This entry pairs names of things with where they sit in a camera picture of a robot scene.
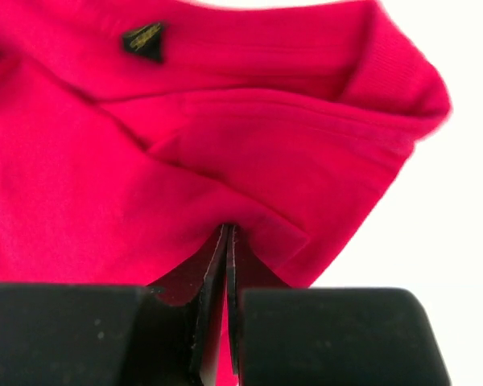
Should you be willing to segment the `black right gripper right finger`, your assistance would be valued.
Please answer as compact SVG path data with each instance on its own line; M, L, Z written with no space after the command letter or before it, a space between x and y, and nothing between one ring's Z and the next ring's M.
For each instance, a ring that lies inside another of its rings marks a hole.
M233 226L229 344L242 385L448 385L425 309L400 288L293 288Z

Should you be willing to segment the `bright red t shirt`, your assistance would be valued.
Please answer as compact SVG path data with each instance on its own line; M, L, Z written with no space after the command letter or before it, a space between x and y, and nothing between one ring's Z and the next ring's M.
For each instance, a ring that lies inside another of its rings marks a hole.
M313 289L450 109L375 1L0 1L0 284L149 286L236 226Z

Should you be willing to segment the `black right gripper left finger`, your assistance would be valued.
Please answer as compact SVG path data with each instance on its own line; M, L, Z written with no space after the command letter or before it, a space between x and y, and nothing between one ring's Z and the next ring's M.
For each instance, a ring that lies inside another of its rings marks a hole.
M0 284L0 385L212 385L229 227L149 286Z

